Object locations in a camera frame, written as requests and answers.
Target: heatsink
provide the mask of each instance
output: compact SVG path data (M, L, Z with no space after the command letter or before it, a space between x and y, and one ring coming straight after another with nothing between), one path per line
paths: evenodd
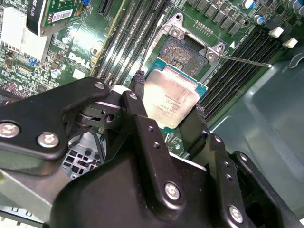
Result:
M39 37L26 27L27 15L14 7L3 12L1 42L8 50L23 54L29 59L44 62L51 37Z

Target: metal screw post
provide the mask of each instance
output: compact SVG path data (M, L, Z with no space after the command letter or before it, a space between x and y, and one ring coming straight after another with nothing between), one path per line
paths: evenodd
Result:
M12 138L18 135L20 128L13 123L1 123L0 124L0 137Z
M59 144L59 139L54 133L45 132L38 136L37 142L44 148L54 148Z
M240 153L239 155L244 161L247 161L247 157L245 155L243 155L242 153Z
M236 222L238 222L238 223L243 222L243 216L242 216L241 212L239 212L239 210L235 206L230 206L229 207L229 212L230 212L230 215L232 216L232 218Z
M180 197L179 189L172 183L165 184L165 192L171 200L177 200Z
M105 87L104 87L104 85L102 84L102 83L100 83L100 82L97 82L97 83L95 83L94 84L98 89L104 89Z
M136 94L129 94L129 95L130 95L130 97L133 98L134 100L137 100L137 99L138 99L137 96L136 96Z

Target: sticker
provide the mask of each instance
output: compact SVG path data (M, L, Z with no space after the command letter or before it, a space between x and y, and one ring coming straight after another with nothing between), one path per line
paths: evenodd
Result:
M58 13L54 13L53 18L52 18L52 22L58 21L58 20L62 20L65 18L69 18L72 16L73 13L73 9L68 9L62 12L58 12Z
M84 78L85 76L86 76L86 74L84 72L77 70L77 69L74 70L73 78L81 79L81 78Z

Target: silver screw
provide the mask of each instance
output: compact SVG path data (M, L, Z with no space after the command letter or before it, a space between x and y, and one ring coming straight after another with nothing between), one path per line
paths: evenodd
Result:
M172 30L171 34L174 36L174 37L178 37L180 35L180 31L178 28L175 28Z
M137 96L136 96L136 94L129 94L129 96L130 96L131 98L133 98L134 100L137 100L137 99L138 99Z
M221 142L221 139L220 139L217 135L215 135L214 138L215 138L218 142Z
M13 123L1 123L0 124L0 137L12 138L19 134L20 128Z
M208 54L207 54L207 58L208 58L208 59L213 59L213 57L214 57L214 54L213 54L213 53L208 53Z
M38 136L37 142L44 148L54 148L59 144L59 139L54 133L45 132Z
M97 83L95 83L94 84L98 89L104 89L105 87L104 87L104 85L102 84L102 83L100 83L100 82L97 82Z
M230 206L229 207L229 212L230 212L230 215L232 216L232 218L236 222L238 222L238 223L243 222L243 216L242 216L241 212L239 212L239 210L235 206Z
M244 161L247 161L247 157L246 157L245 155L243 155L242 153L240 153L239 156L240 156Z
M179 189L172 183L165 184L165 192L171 200L177 200L180 197Z

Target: white label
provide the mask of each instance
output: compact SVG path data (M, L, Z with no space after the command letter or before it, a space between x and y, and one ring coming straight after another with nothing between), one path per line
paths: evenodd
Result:
M62 20L64 18L69 18L73 13L73 9L68 9L62 12L54 13L52 22Z

